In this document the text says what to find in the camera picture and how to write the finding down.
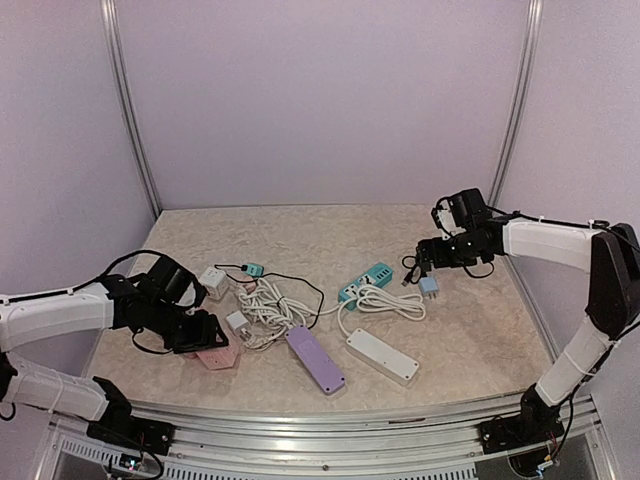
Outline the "pink plug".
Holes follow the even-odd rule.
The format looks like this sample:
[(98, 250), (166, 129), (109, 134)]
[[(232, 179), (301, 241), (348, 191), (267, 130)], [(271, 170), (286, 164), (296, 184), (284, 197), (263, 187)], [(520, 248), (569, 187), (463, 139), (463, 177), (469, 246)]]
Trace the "pink plug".
[(242, 284), (241, 287), (246, 294), (252, 294), (256, 290), (257, 284), (256, 283)]

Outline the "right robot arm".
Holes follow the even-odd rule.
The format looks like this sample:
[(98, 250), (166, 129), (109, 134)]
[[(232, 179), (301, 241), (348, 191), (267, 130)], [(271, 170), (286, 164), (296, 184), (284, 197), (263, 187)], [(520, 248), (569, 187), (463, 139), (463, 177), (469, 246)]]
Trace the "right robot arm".
[(537, 263), (577, 281), (585, 305), (552, 365), (521, 399), (511, 426), (523, 444), (546, 432), (560, 407), (594, 377), (613, 350), (639, 326), (639, 241), (627, 223), (571, 222), (506, 212), (471, 188), (438, 199), (431, 210), (434, 236), (415, 248), (422, 273), (435, 269)]

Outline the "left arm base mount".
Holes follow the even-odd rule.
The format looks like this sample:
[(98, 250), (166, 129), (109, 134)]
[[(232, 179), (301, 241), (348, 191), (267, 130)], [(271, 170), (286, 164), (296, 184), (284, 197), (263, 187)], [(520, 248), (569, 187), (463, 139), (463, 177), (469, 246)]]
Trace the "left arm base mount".
[(89, 421), (86, 434), (112, 445), (167, 455), (175, 430), (176, 427), (168, 422), (136, 417), (126, 411), (113, 411), (106, 412), (97, 421)]

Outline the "light blue usb charger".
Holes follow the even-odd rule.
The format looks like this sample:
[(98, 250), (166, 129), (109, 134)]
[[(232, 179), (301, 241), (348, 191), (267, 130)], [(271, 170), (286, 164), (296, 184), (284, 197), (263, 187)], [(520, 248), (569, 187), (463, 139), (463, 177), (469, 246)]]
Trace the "light blue usb charger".
[(435, 277), (421, 277), (418, 281), (418, 287), (424, 298), (435, 299), (439, 293), (439, 285)]

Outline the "white usb charger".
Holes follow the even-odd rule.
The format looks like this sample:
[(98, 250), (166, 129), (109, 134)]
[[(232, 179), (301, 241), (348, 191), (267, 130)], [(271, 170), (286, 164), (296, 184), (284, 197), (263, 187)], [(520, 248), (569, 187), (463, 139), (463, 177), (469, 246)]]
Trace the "white usb charger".
[(250, 322), (242, 312), (235, 311), (227, 315), (225, 321), (236, 336), (242, 337), (249, 334)]

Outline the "white multi socket adapter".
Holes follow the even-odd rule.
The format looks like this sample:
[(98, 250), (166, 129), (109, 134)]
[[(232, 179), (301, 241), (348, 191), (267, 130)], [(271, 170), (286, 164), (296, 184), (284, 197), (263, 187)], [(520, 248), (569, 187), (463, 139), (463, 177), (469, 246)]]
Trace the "white multi socket adapter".
[(213, 301), (220, 301), (229, 290), (227, 274), (214, 266), (209, 266), (199, 276), (199, 282), (207, 289)]

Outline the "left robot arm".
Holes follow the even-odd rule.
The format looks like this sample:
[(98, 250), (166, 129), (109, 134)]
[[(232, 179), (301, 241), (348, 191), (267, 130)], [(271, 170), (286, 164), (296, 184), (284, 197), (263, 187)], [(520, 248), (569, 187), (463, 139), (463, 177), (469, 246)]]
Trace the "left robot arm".
[(64, 374), (17, 354), (19, 347), (61, 335), (128, 329), (152, 332), (167, 354), (224, 348), (218, 318), (202, 309), (208, 294), (197, 277), (166, 254), (151, 268), (125, 277), (107, 268), (66, 289), (1, 299), (1, 400), (100, 424), (121, 445), (133, 443), (140, 424), (131, 404), (110, 381)]

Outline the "pink cube socket adapter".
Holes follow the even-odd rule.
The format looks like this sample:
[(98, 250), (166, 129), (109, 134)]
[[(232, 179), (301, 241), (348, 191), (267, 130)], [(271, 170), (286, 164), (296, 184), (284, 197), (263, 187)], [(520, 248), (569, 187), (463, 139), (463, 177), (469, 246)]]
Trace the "pink cube socket adapter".
[(183, 354), (185, 359), (197, 360), (210, 371), (233, 368), (237, 363), (238, 356), (239, 347), (236, 344), (229, 344), (226, 347)]

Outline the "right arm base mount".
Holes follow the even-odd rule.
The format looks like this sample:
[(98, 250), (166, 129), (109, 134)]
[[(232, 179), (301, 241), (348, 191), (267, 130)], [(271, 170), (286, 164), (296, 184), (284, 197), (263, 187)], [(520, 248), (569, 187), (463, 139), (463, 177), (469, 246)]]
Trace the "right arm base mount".
[(546, 424), (526, 425), (520, 415), (496, 416), (481, 422), (478, 433), (484, 454), (493, 454), (558, 440), (565, 428), (558, 416)]

